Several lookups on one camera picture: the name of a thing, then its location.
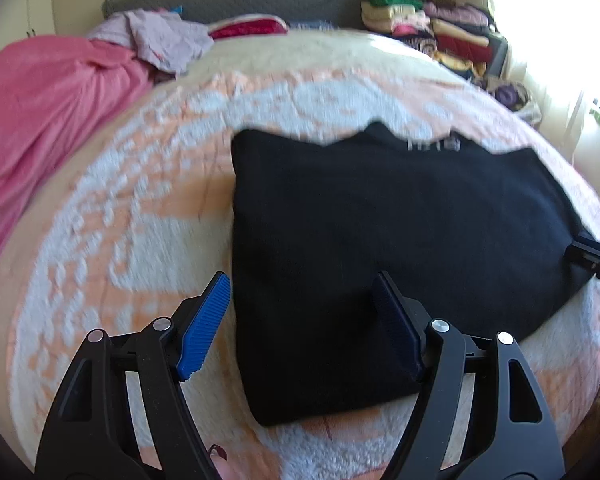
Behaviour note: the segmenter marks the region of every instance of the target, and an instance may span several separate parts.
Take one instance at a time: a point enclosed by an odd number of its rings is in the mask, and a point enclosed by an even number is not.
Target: patterned blanket
[[[376,119],[413,140],[454,127],[493,152],[533,146],[600,238],[592,189],[539,134],[469,85],[355,69],[234,73],[157,94],[108,139],[59,203],[14,316],[10,407],[28,458],[34,461],[53,396],[87,331],[140,330],[199,294],[216,270],[230,271],[236,131],[255,126],[326,144]],[[414,397],[262,428],[244,397],[234,333],[231,306],[203,369],[182,385],[205,444],[223,446],[244,479],[380,478]],[[522,348],[564,442],[600,382],[600,284],[590,282]],[[128,382],[142,455],[158,465],[137,375]],[[468,376],[445,465],[458,460],[471,392]]]

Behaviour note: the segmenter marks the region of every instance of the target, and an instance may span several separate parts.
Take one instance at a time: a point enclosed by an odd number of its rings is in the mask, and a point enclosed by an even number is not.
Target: white sheer curtain
[[[509,40],[505,77],[539,102],[539,131],[571,160],[593,98],[600,99],[600,0],[490,0]]]

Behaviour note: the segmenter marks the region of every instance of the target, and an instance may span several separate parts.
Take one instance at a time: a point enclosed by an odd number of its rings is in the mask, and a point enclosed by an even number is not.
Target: bed sheet
[[[369,35],[315,34],[269,44],[226,40],[235,44],[223,47],[223,66],[243,72],[201,83],[205,70],[216,68],[195,65],[187,78],[155,91],[62,168],[20,221],[0,258],[0,430],[27,460],[34,460],[55,390],[88,330],[139,330],[199,294],[215,270],[229,271],[229,148],[245,126],[327,143],[380,119],[416,140],[453,126],[494,152],[531,145],[600,238],[593,190],[488,95],[397,42],[379,50]],[[220,62],[215,49],[210,60]],[[285,57],[285,72],[269,73]],[[326,66],[316,68],[317,59]],[[264,75],[253,75],[259,71]],[[223,446],[244,479],[379,478],[414,397],[262,428],[242,391],[234,327],[230,307],[205,366],[183,385],[204,442]],[[522,349],[564,442],[600,382],[600,284],[590,282]],[[137,378],[129,381],[143,456],[157,464]],[[465,382],[447,464],[457,459],[466,428],[472,384]]]

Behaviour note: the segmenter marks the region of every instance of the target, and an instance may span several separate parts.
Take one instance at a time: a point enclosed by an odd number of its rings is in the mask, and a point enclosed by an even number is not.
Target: blue object
[[[376,276],[371,294],[400,366],[411,380],[419,382],[426,370],[422,357],[426,348],[424,327],[429,315],[419,301],[402,296],[387,272]]]
[[[186,381],[193,372],[202,368],[230,298],[231,282],[225,273],[218,272],[202,296],[197,298],[197,312],[182,334],[180,359],[176,366],[181,381]]]

